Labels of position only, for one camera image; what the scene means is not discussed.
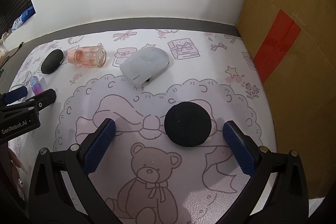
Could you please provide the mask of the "blue white plastic bag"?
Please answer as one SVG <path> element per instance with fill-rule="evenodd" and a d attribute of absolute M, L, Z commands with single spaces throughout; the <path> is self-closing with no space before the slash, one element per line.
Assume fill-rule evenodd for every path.
<path fill-rule="evenodd" d="M 34 14 L 35 14 L 34 7 L 30 6 L 13 22 L 11 31 L 13 32 L 17 30 L 22 24 L 28 21 Z"/>

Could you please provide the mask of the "translucent white computer mouse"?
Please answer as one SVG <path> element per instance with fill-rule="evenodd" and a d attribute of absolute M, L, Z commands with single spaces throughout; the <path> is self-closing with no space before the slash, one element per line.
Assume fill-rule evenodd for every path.
<path fill-rule="evenodd" d="M 169 63 L 169 56 L 164 50 L 148 47 L 128 57 L 120 65 L 120 71 L 128 81 L 141 86 L 164 72 Z"/>

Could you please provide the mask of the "patterned white pink table mat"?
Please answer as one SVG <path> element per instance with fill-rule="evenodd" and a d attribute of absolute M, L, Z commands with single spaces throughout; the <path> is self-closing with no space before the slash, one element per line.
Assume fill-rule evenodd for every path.
<path fill-rule="evenodd" d="M 103 46 L 106 62 L 83 68 L 67 61 L 79 47 Z M 141 86 L 128 81 L 120 65 L 135 52 L 156 47 L 168 68 Z M 44 59 L 60 49 L 64 60 L 50 75 Z M 40 113 L 41 126 L 9 143 L 22 162 L 28 195 L 41 148 L 62 151 L 81 143 L 101 122 L 116 122 L 113 139 L 90 180 L 124 223 L 215 223 L 248 181 L 226 145 L 222 127 L 233 120 L 258 145 L 276 150 L 272 116 L 255 65 L 242 39 L 185 30 L 128 30 L 55 40 L 34 48 L 20 62 L 11 89 L 36 76 L 57 98 Z M 208 139 L 194 148 L 165 134 L 169 109 L 194 102 L 210 115 Z"/>

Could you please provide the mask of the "brown cardboard box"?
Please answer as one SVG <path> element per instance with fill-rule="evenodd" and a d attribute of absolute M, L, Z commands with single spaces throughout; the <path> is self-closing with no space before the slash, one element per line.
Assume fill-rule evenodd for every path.
<path fill-rule="evenodd" d="M 335 0 L 244 0 L 236 28 L 257 67 L 280 152 L 296 149 L 310 198 L 335 182 Z"/>

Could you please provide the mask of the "small black round puff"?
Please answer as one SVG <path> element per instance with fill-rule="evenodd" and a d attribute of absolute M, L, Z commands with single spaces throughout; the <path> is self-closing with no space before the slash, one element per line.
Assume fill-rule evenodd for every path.
<path fill-rule="evenodd" d="M 181 102 L 166 113 L 164 129 L 173 143 L 181 147 L 196 147 L 210 136 L 212 121 L 209 113 L 199 104 Z"/>

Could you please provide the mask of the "large black round puff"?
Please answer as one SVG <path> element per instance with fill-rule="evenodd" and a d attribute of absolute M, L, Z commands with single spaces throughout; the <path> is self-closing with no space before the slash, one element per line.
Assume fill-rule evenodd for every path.
<path fill-rule="evenodd" d="M 56 49 L 49 53 L 49 55 L 44 59 L 41 65 L 41 72 L 44 75 L 50 75 L 54 73 L 58 67 L 62 64 L 64 60 L 64 53 L 60 49 Z"/>

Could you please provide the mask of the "blue pink tube bottle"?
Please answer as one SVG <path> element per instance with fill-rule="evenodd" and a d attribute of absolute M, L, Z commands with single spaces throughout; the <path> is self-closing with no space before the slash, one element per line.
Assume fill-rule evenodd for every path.
<path fill-rule="evenodd" d="M 39 82 L 39 79 L 36 76 L 30 78 L 30 87 L 35 95 L 38 95 L 43 92 L 43 88 Z"/>

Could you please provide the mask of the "clear bottle with pink cap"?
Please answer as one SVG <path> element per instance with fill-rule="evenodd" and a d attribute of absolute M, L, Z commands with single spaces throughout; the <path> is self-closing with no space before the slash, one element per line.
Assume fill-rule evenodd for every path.
<path fill-rule="evenodd" d="M 67 61 L 83 68 L 100 68 L 106 62 L 103 46 L 79 47 L 68 52 Z"/>

